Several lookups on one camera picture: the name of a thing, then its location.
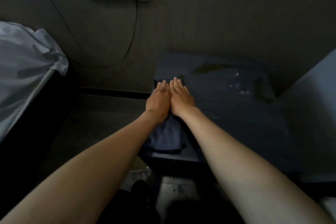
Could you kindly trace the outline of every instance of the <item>person's right hand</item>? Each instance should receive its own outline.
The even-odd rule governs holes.
[[[180,79],[174,78],[170,84],[170,109],[173,115],[181,117],[181,114],[190,107],[195,106],[194,98],[190,95],[186,86],[182,85]]]

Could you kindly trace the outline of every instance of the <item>hand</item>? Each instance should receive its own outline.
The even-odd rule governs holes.
[[[190,95],[186,86],[182,85],[180,79],[174,78],[170,81],[170,109],[171,112],[181,117],[181,114],[190,107],[195,106],[194,98]]]
[[[147,99],[146,112],[155,116],[158,124],[161,124],[168,116],[170,108],[170,89],[166,81],[157,84],[153,94]]]

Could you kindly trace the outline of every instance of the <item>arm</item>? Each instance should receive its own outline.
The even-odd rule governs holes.
[[[167,116],[169,85],[164,81],[134,122],[83,151],[57,169],[7,216],[5,223],[96,223],[120,187],[152,130]]]
[[[217,181],[246,223],[333,223],[285,175],[196,108],[177,78],[170,82],[170,92],[173,114],[188,125]]]

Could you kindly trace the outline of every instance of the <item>person's left hand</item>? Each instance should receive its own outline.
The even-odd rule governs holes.
[[[161,124],[168,116],[170,109],[170,89],[166,81],[157,84],[153,94],[147,99],[146,112],[152,113]]]

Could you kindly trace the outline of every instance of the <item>power cord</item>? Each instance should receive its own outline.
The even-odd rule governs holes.
[[[49,48],[49,47],[46,46],[44,43],[42,43],[41,41],[39,41],[34,35],[32,35],[32,34],[31,34],[28,30],[26,30],[23,26],[21,26],[21,25],[19,25],[19,24],[15,24],[15,23],[6,22],[6,21],[5,21],[5,23],[10,24],[10,25],[14,25],[14,26],[18,26],[18,27],[22,28],[22,29],[23,29],[24,31],[26,31],[26,32],[27,32],[27,33],[28,33],[28,34],[29,34],[29,35],[30,35],[36,42],[38,42],[39,44],[41,44],[41,45],[43,45],[44,47],[48,48],[49,51],[54,52],[56,55],[65,57],[65,58],[67,58],[68,60],[70,60],[70,61],[72,61],[72,62],[74,62],[74,63],[76,63],[76,64],[78,64],[78,65],[80,65],[80,66],[87,67],[87,68],[108,68],[108,67],[111,67],[111,66],[114,66],[114,65],[117,65],[117,64],[120,64],[121,62],[123,62],[123,61],[126,59],[128,53],[129,53],[129,51],[130,51],[130,49],[131,49],[131,47],[132,47],[132,43],[133,43],[134,36],[135,36],[135,28],[136,28],[136,26],[137,26],[137,21],[138,21],[138,0],[135,0],[135,6],[136,6],[136,15],[135,15],[135,23],[134,23],[134,27],[133,27],[133,36],[132,36],[131,43],[130,43],[128,49],[127,49],[127,52],[126,52],[124,58],[123,58],[121,61],[119,61],[119,62],[117,62],[117,63],[114,63],[114,64],[112,64],[112,65],[108,65],[108,66],[84,66],[84,65],[82,65],[81,63],[79,63],[79,62],[76,61],[76,60],[70,59],[70,58],[68,58],[68,57],[66,57],[66,56],[61,55],[60,53],[55,52],[52,48]]]

